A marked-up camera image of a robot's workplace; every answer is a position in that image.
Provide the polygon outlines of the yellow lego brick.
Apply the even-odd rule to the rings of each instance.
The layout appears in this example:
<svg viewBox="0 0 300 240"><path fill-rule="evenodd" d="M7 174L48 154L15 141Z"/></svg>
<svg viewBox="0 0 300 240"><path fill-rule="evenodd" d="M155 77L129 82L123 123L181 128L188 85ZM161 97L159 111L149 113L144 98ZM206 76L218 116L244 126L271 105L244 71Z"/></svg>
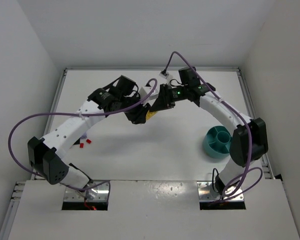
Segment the yellow lego brick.
<svg viewBox="0 0 300 240"><path fill-rule="evenodd" d="M146 121L148 121L150 118L152 118L156 114L157 114L156 111L154 111L154 112L148 111L147 114L146 114L146 116L145 116Z"/></svg>

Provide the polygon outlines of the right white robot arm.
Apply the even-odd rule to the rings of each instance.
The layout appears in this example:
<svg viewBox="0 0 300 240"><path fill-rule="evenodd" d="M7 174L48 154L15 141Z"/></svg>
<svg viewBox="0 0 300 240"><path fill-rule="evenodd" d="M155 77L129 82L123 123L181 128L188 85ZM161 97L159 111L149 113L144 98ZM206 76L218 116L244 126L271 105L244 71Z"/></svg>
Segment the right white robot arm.
<svg viewBox="0 0 300 240"><path fill-rule="evenodd" d="M265 121L251 118L225 101L215 87L207 83L194 67L180 69L181 84L171 85L172 76L163 70L166 79L150 108L151 112L171 109L176 102L189 100L215 117L232 135L229 146L230 159L217 175L214 187L225 198L231 198L243 184L246 175L253 170L251 164L268 152Z"/></svg>

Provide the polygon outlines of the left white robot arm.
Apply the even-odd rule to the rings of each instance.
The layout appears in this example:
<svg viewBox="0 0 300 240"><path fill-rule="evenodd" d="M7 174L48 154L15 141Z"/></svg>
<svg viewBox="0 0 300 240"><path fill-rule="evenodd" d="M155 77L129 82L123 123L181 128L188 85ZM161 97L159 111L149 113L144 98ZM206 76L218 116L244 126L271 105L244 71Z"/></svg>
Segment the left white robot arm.
<svg viewBox="0 0 300 240"><path fill-rule="evenodd" d="M109 113L124 113L133 124L143 124L150 109L147 97L133 89L137 84L126 76L92 92L75 116L71 116L54 131L28 141L31 166L51 185L64 184L85 188L91 179L72 164L63 162L66 152L92 126Z"/></svg>

